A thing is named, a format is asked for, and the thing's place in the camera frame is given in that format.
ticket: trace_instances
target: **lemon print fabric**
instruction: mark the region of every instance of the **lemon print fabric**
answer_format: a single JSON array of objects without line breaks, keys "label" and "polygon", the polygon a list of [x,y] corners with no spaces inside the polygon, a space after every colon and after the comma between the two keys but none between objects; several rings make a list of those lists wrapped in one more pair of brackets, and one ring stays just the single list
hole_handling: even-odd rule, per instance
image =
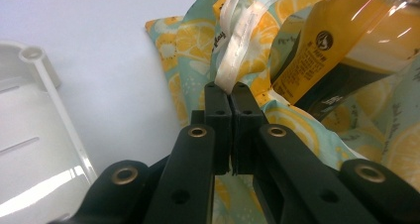
[{"label": "lemon print fabric", "polygon": [[[240,0],[240,5],[247,7],[253,1]],[[238,79],[250,87],[270,123],[290,127],[327,166],[340,168],[344,161],[362,155],[420,190],[419,59],[405,73],[355,93],[322,123],[270,89],[271,78],[303,25],[299,13],[309,13],[306,7],[318,1],[272,4],[253,29]],[[204,109],[204,85],[214,80],[220,53],[216,46],[224,39],[219,22],[223,5],[224,0],[197,0],[182,17],[146,23],[181,126],[189,124],[192,110]],[[236,9],[233,23],[241,10]],[[213,223],[266,223],[251,176],[227,173],[215,178]]]},{"label": "lemon print fabric", "polygon": [[383,164],[420,191],[420,58],[396,86],[389,103]]}]

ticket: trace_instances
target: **white plastic container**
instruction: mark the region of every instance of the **white plastic container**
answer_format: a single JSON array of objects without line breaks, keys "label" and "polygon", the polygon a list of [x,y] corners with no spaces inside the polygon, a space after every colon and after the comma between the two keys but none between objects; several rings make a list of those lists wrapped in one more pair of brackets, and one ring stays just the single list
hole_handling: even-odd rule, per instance
[{"label": "white plastic container", "polygon": [[72,215],[96,173],[45,52],[0,41],[0,223]]}]

